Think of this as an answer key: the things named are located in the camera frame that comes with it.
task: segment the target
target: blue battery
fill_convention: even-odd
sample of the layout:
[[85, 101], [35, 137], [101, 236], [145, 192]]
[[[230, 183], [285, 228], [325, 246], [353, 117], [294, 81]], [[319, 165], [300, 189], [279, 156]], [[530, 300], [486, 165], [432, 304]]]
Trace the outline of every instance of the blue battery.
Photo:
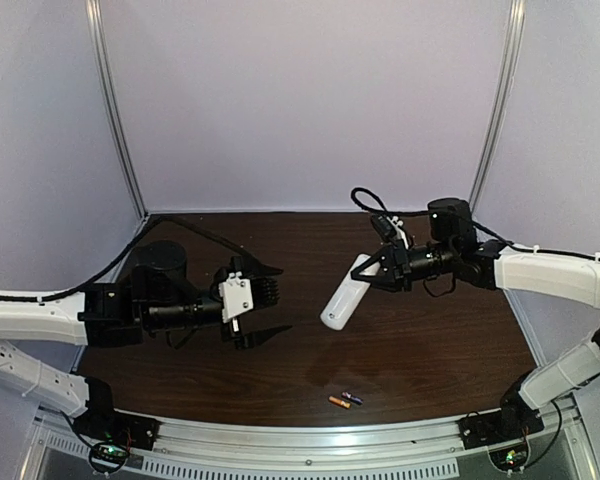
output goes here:
[[362, 405], [362, 399], [350, 394], [349, 392], [342, 392], [341, 397], [355, 403], [356, 405]]

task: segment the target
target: white backdrop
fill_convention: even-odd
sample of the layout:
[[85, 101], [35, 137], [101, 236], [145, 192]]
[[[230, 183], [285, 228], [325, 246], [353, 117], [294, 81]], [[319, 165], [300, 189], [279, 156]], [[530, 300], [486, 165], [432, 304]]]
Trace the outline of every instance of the white backdrop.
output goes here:
[[[600, 251], [600, 2], [527, 2], [515, 84], [486, 189], [486, 225], [516, 241]], [[546, 360], [600, 312], [519, 293]], [[578, 394], [600, 463], [600, 380]]]
[[[74, 286], [135, 226], [84, 1], [0, 2], [0, 288]], [[23, 349], [62, 368], [75, 355], [49, 342]], [[0, 479], [16, 473], [36, 408], [0, 388]]]
[[103, 1], [150, 211], [469, 196], [510, 2]]

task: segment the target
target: black cylindrical joint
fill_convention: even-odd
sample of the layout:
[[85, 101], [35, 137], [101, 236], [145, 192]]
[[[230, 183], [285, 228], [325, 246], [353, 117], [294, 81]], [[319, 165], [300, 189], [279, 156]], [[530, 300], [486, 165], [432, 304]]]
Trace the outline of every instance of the black cylindrical joint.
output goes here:
[[447, 243], [457, 239], [461, 248], [472, 248], [478, 243], [476, 229], [471, 220], [471, 208], [466, 200], [441, 198], [428, 205], [431, 238]]
[[195, 304], [148, 307], [143, 317], [144, 329], [150, 333], [200, 328], [222, 322], [222, 304], [208, 295], [201, 295]]
[[412, 282], [437, 277], [451, 272], [453, 253], [445, 244], [435, 243], [411, 248], [409, 256], [409, 280]]
[[134, 251], [138, 265], [145, 265], [157, 272], [173, 272], [187, 276], [187, 252], [179, 243], [158, 240]]

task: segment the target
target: vertical metal pole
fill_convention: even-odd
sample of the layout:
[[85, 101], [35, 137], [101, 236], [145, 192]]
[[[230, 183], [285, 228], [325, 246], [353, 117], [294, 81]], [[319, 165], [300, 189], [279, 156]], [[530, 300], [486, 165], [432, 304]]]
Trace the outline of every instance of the vertical metal pole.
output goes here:
[[129, 148], [122, 129], [122, 120], [118, 110], [118, 102], [116, 100], [115, 90], [113, 88], [113, 79], [109, 66], [109, 58], [107, 56], [107, 47], [104, 37], [104, 28], [102, 26], [102, 15], [100, 12], [100, 0], [87, 1], [87, 18], [89, 21], [89, 31], [93, 40], [93, 47], [96, 54], [96, 64], [98, 73], [100, 74], [100, 86], [104, 97], [105, 109], [109, 118], [109, 126], [111, 134], [122, 167], [122, 173], [129, 189], [131, 201], [136, 212], [136, 216], [140, 219], [147, 215], [147, 209], [142, 199], [138, 179], [133, 170]]
[[509, 13], [509, 25], [505, 38], [504, 52], [502, 54], [502, 65], [500, 67], [500, 78], [498, 80], [498, 89], [493, 103], [489, 128], [485, 138], [480, 164], [469, 196], [469, 205], [474, 210], [484, 189], [484, 184], [489, 173], [489, 167], [493, 160], [498, 136], [504, 121], [504, 112], [506, 103], [513, 85], [513, 77], [518, 64], [520, 54], [520, 44], [522, 42], [522, 32], [524, 29], [525, 18], [525, 0], [512, 0]]

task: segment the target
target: black cable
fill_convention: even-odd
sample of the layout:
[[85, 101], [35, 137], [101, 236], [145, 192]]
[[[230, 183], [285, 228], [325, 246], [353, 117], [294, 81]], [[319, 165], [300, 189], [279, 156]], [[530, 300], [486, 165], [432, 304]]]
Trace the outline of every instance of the black cable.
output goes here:
[[[366, 205], [365, 203], [360, 201], [358, 199], [359, 193], [364, 193], [366, 195], [369, 195], [371, 198], [373, 198], [378, 203], [378, 205], [380, 205], [382, 207], [382, 209], [370, 207], [369, 205]], [[399, 211], [387, 210], [387, 207], [385, 206], [382, 199], [378, 195], [373, 193], [371, 190], [369, 190], [368, 188], [364, 188], [364, 187], [355, 187], [353, 190], [351, 190], [351, 201], [353, 201], [353, 203], [355, 203], [358, 207], [360, 207], [365, 212], [376, 213], [378, 215], [397, 215], [399, 217], [426, 217], [429, 215], [429, 212], [426, 210], [421, 210], [421, 211], [416, 211], [416, 212], [399, 212]]]
[[198, 331], [198, 327], [193, 327], [184, 337], [182, 337], [182, 339], [176, 343], [175, 345], [173, 345], [173, 343], [171, 342], [171, 332], [166, 332], [165, 333], [165, 338], [167, 340], [167, 345], [169, 346], [169, 348], [173, 348], [174, 350], [180, 350], [182, 347], [184, 347], [189, 340], [191, 340], [191, 338], [195, 335], [195, 333]]
[[[398, 215], [398, 216], [403, 216], [403, 217], [423, 217], [423, 216], [429, 215], [429, 212], [426, 212], [426, 211], [398, 212], [398, 211], [391, 211], [391, 210], [386, 210], [386, 209], [379, 210], [377, 208], [370, 207], [369, 205], [366, 205], [365, 203], [360, 201], [357, 198], [358, 193], [365, 193], [365, 194], [369, 195], [371, 198], [376, 200], [379, 205], [384, 205], [384, 203], [382, 203], [382, 199], [380, 199], [380, 197], [378, 195], [376, 195], [369, 189], [363, 188], [363, 187], [356, 187], [353, 190], [351, 190], [351, 200], [353, 201], [353, 203], [355, 203], [358, 207], [360, 207], [365, 212], [375, 213], [375, 214], [379, 214], [379, 215]], [[453, 212], [451, 210], [449, 210], [445, 213], [448, 213], [449, 215], [459, 216], [456, 212]], [[485, 227], [481, 223], [476, 222], [475, 220], [470, 220], [470, 222], [475, 228], [477, 228], [481, 232], [484, 232], [487, 235], [495, 238], [496, 240], [499, 240], [500, 242], [504, 243], [505, 245], [510, 247], [512, 250], [515, 250], [516, 252], [543, 253], [543, 254], [547, 254], [547, 255], [560, 255], [560, 256], [564, 256], [564, 257], [575, 257], [575, 258], [580, 258], [582, 260], [592, 260], [592, 261], [600, 262], [600, 258], [596, 258], [593, 255], [587, 255], [585, 253], [570, 252], [570, 251], [564, 251], [564, 250], [553, 250], [553, 249], [545, 249], [545, 248], [534, 250], [533, 248], [519, 247], [515, 244], [515, 242], [513, 242], [511, 240], [507, 240], [502, 235], [498, 234], [497, 232], [491, 230], [488, 227]]]
[[189, 230], [190, 232], [195, 233], [196, 235], [199, 235], [203, 238], [206, 238], [207, 240], [210, 240], [211, 242], [217, 243], [239, 255], [252, 258], [259, 262], [259, 260], [257, 260], [257, 258], [253, 254], [251, 254], [250, 252], [245, 250], [243, 247], [233, 243], [232, 241], [230, 241], [220, 235], [217, 235], [209, 230], [199, 227], [199, 226], [197, 226], [191, 222], [188, 222], [186, 220], [182, 220], [181, 218], [178, 218], [178, 217], [160, 216], [156, 220], [152, 221], [151, 223], [147, 223], [147, 225], [145, 225], [145, 227], [135, 237], [133, 237], [133, 239], [127, 244], [127, 246], [124, 247], [122, 249], [122, 251], [118, 254], [118, 256], [116, 256], [106, 267], [104, 267], [98, 273], [93, 275], [91, 278], [82, 282], [80, 285], [77, 285], [68, 290], [63, 290], [61, 292], [54, 293], [52, 295], [47, 295], [44, 297], [0, 295], [0, 302], [46, 303], [46, 302], [54, 302], [56, 300], [61, 300], [63, 298], [69, 297], [75, 293], [81, 292], [85, 288], [90, 287], [91, 285], [96, 283], [96, 281], [98, 281], [103, 275], [109, 273], [118, 263], [120, 263], [129, 254], [129, 252], [136, 245], [138, 245], [138, 243], [140, 243], [140, 241], [150, 231], [152, 231], [154, 228], [156, 228], [158, 225], [160, 225], [163, 222], [171, 222], [176, 225], [179, 225], [180, 227], [185, 228], [185, 229]]
[[558, 428], [556, 430], [555, 435], [549, 442], [549, 445], [547, 445], [547, 448], [545, 448], [544, 451], [540, 455], [538, 455], [537, 458], [535, 458], [534, 460], [529, 462], [527, 465], [525, 465], [524, 466], [525, 470], [533, 467], [536, 463], [538, 463], [540, 460], [542, 460], [544, 458], [544, 456], [547, 453], [549, 453], [549, 450], [551, 450], [551, 447], [553, 447], [555, 445], [556, 441], [558, 440], [558, 437], [560, 436], [560, 431], [562, 430], [562, 412], [560, 411], [560, 407], [558, 407], [558, 404], [556, 403], [555, 400], [551, 400], [551, 403], [553, 404], [553, 406], [556, 409], [556, 412], [558, 413]]
[[[110, 475], [112, 473], [116, 473], [122, 467], [124, 467], [125, 463], [127, 462], [127, 459], [131, 455], [131, 453], [129, 452], [129, 450], [127, 448], [116, 445], [112, 441], [98, 442], [95, 445], [91, 445], [89, 442], [87, 442], [84, 439], [84, 437], [80, 434], [80, 432], [78, 432], [76, 430], [76, 427], [73, 424], [73, 422], [71, 421], [71, 418], [69, 418], [69, 415], [67, 415], [64, 412], [60, 412], [60, 414], [64, 417], [65, 421], [69, 425], [69, 428], [71, 429], [73, 434], [78, 438], [78, 440], [80, 440], [83, 444], [85, 444], [87, 446], [87, 448], [89, 449], [89, 455], [87, 456], [87, 461], [89, 462], [89, 465], [91, 466], [91, 468], [93, 468], [96, 472], [101, 473], [103, 475], [104, 474]], [[114, 447], [114, 448], [117, 448], [117, 449], [120, 449], [120, 450], [126, 452], [126, 455], [123, 455], [123, 456], [117, 458], [116, 460], [119, 460], [119, 462], [111, 462], [111, 463], [115, 463], [115, 467], [106, 467], [103, 465], [98, 465], [97, 463], [95, 463], [95, 459], [100, 459], [98, 457], [98, 450], [102, 447], [107, 447], [107, 448]]]
[[440, 297], [444, 297], [445, 295], [449, 295], [449, 294], [451, 294], [451, 293], [453, 293], [453, 292], [456, 291], [457, 281], [456, 281], [455, 275], [451, 277], [451, 286], [447, 290], [445, 290], [444, 292], [441, 292], [441, 293], [433, 293], [429, 289], [429, 286], [427, 285], [427, 282], [429, 282], [429, 281], [430, 281], [429, 279], [425, 279], [422, 282], [422, 286], [424, 287], [424, 291], [427, 292], [430, 297], [440, 298]]

